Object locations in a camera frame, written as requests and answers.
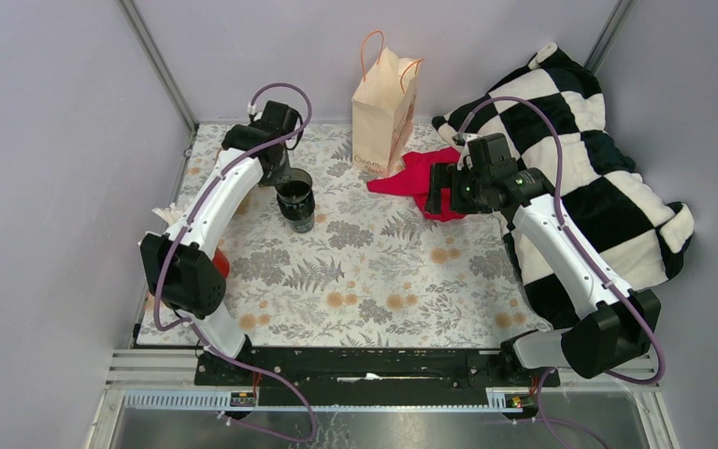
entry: white wall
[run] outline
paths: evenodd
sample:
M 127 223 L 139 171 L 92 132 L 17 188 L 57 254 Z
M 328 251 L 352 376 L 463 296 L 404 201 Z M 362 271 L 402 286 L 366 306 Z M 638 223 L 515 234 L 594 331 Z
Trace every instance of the white wall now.
M 244 120 L 251 95 L 273 81 L 307 91 L 316 119 L 349 120 L 359 47 L 378 28 L 399 56 L 425 58 L 415 114 L 431 118 L 479 97 L 550 41 L 583 63 L 616 1 L 136 3 L 194 115 L 207 122 Z M 379 45 L 368 44 L 368 61 Z
M 657 336 L 682 449 L 718 447 L 718 2 L 640 0 L 599 77 L 621 149 L 696 218 L 683 273 L 656 289 Z
M 185 142 L 116 1 L 0 1 L 0 448 L 82 444 Z

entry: beige paper bag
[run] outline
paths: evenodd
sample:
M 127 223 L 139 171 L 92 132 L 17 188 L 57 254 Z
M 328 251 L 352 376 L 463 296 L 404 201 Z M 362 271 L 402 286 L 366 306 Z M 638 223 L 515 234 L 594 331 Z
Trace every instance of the beige paper bag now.
M 381 54 L 365 71 L 365 43 L 381 34 Z M 413 129 L 417 75 L 422 59 L 398 58 L 374 31 L 362 42 L 362 80 L 353 93 L 353 166 L 389 175 Z

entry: orange bag handle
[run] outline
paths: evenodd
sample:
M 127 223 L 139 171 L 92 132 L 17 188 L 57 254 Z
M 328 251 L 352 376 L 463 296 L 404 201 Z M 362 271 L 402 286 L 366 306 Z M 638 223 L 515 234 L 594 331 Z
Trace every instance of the orange bag handle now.
M 379 50 L 379 59 L 376 60 L 376 65 L 381 62 L 381 52 L 383 51 L 384 36 L 382 30 L 376 30 L 369 35 L 365 36 L 365 40 L 362 41 L 362 48 L 359 50 L 359 61 L 362 61 L 362 80 L 367 81 L 367 71 L 365 70 L 365 44 L 371 36 L 379 34 L 381 35 L 381 49 Z
M 406 72 L 409 71 L 409 69 L 411 68 L 412 65 L 417 65 L 417 68 L 414 69 L 414 73 L 420 73 L 420 63 L 424 60 L 425 60 L 425 58 L 420 58 L 420 59 L 414 61 L 413 63 L 409 64 L 409 66 L 406 67 L 405 70 L 403 70 L 403 73 L 400 74 L 400 90 L 403 91 L 403 94 L 406 93 L 406 89 L 403 88 L 403 77 L 406 76 Z

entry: checkered blanket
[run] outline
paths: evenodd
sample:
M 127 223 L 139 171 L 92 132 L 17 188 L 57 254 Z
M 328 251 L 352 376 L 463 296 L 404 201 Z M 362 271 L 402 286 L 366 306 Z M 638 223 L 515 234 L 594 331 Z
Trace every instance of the checkered blanket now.
M 434 118 L 433 125 L 452 144 L 471 110 L 489 96 L 502 95 L 530 100 L 553 122 L 564 151 L 563 202 L 604 260 L 638 290 L 675 277 L 692 237 L 692 214 L 681 202 L 664 204 L 635 173 L 634 161 L 615 147 L 604 131 L 604 96 L 593 74 L 549 44 L 486 95 Z M 554 141 L 524 105 L 489 105 L 476 114 L 467 132 L 504 134 L 520 167 L 540 168 L 554 183 Z M 566 291 L 532 242 L 518 230 L 506 233 L 504 240 L 533 310 L 555 328 L 576 324 Z

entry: red cloth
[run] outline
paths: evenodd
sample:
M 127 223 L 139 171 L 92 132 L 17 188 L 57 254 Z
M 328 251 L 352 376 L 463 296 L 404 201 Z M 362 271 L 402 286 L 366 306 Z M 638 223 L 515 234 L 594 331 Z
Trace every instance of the red cloth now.
M 435 163 L 456 163 L 459 157 L 461 153 L 452 147 L 437 152 L 407 152 L 403 154 L 403 162 L 406 164 L 403 171 L 392 178 L 369 181 L 367 190 L 376 194 L 413 196 L 425 218 L 440 222 L 464 218 L 465 215 L 450 210 L 450 191 L 447 189 L 441 191 L 441 213 L 425 211 L 425 200 L 428 199 L 431 183 L 431 166 Z

